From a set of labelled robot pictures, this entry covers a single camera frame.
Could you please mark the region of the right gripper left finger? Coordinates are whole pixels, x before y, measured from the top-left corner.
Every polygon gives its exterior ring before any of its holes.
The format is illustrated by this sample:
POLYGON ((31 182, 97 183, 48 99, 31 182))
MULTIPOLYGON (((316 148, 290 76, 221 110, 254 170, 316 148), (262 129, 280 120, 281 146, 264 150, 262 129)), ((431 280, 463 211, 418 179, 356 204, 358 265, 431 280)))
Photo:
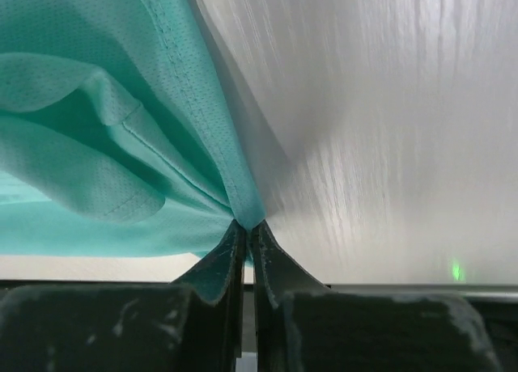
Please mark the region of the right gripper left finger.
POLYGON ((246 233, 169 283, 3 281, 4 371, 233 371, 246 233))

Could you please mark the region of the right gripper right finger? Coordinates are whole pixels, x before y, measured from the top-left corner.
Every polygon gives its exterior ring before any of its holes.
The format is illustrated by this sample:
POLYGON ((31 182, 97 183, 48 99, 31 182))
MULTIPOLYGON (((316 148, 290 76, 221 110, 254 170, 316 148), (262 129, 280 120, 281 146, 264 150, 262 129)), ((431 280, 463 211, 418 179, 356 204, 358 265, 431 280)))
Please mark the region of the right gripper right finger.
POLYGON ((253 250, 260 371, 499 371, 481 316, 462 297, 339 293, 284 250, 266 223, 253 250))

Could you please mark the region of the teal t shirt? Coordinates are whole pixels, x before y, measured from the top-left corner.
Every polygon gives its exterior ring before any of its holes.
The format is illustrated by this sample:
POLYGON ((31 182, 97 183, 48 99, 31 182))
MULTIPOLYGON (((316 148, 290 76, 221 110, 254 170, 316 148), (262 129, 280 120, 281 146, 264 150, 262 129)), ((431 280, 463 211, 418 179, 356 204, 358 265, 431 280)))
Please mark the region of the teal t shirt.
POLYGON ((1 252, 202 255, 265 210, 188 0, 1 0, 1 252))

